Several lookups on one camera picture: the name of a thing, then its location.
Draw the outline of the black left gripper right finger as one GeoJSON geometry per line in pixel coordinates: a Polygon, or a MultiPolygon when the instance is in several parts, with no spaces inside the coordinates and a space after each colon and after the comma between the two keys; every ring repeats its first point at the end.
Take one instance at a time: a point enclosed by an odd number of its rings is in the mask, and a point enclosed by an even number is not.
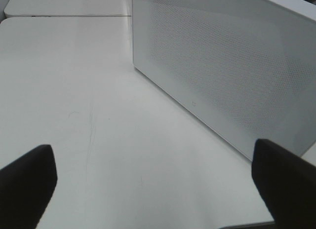
{"type": "Polygon", "coordinates": [[[258,139],[251,176],[277,228],[316,227],[314,165],[268,139],[258,139]]]}

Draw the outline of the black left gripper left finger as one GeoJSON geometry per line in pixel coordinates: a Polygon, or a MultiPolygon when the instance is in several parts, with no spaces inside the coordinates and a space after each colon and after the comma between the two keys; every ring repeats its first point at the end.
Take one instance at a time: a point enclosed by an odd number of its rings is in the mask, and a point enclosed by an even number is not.
{"type": "Polygon", "coordinates": [[[0,227],[35,229],[57,185],[51,145],[40,145],[0,170],[0,227]]]}

